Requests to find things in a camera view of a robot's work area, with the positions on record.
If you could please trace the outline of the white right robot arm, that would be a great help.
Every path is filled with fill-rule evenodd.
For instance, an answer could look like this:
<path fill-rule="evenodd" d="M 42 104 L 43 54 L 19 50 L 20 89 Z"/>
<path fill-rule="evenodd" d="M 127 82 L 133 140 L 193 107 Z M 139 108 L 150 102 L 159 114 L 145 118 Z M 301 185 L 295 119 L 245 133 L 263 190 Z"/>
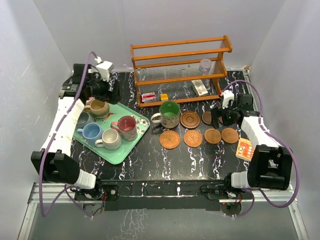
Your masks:
<path fill-rule="evenodd" d="M 224 126 L 238 124 L 250 140 L 254 152 L 247 171 L 229 173 L 224 178 L 223 194 L 233 199 L 241 189 L 262 188 L 286 190 L 290 183 L 292 157 L 281 146 L 263 123 L 261 113 L 254 110 L 253 96 L 230 90 L 220 94 L 220 106 L 211 109 L 211 125 L 219 126 L 222 118 Z"/>

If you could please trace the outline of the maroon speckled mug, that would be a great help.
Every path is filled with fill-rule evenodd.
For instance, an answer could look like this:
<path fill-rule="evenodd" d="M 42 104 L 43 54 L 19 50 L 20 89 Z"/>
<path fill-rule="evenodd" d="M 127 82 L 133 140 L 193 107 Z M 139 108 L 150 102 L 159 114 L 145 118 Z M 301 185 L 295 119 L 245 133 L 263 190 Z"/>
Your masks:
<path fill-rule="evenodd" d="M 118 131 L 126 141 L 133 141 L 138 137 L 136 120 L 132 116 L 123 116 L 119 121 L 113 121 L 110 127 Z"/>

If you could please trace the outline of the beige brown mug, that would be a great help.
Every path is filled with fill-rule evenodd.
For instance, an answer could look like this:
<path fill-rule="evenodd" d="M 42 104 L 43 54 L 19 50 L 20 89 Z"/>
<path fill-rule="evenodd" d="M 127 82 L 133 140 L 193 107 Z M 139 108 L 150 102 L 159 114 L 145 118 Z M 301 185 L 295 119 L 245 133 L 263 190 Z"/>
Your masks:
<path fill-rule="evenodd" d="M 91 113 L 94 117 L 102 119 L 110 112 L 110 106 L 107 102 L 91 98 L 84 106 L 84 112 Z"/>

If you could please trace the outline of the green floral mug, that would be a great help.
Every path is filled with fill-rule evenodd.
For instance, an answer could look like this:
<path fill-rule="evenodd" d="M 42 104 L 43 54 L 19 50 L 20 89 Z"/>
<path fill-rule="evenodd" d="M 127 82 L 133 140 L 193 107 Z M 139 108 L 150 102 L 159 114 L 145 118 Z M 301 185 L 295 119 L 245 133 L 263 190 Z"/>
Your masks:
<path fill-rule="evenodd" d="M 180 105 L 175 101 L 165 101 L 159 112 L 150 118 L 154 124 L 161 124 L 166 129 L 173 129 L 180 123 Z"/>

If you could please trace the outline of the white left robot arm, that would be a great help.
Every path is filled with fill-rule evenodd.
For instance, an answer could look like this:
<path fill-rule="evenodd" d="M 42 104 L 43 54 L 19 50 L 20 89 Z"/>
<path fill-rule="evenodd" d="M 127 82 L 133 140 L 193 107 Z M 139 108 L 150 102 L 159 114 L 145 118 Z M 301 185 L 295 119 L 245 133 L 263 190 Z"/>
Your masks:
<path fill-rule="evenodd" d="M 86 189 L 86 194 L 97 200 L 103 195 L 104 188 L 96 183 L 94 174 L 81 170 L 72 159 L 73 135 L 89 98 L 116 104 L 120 100 L 120 90 L 116 80 L 109 80 L 114 67 L 111 62 L 98 63 L 96 72 L 90 72 L 89 67 L 89 64 L 74 64 L 73 75 L 59 91 L 58 107 L 48 137 L 40 150 L 32 152 L 30 159 L 38 172 L 40 183 L 73 185 Z"/>

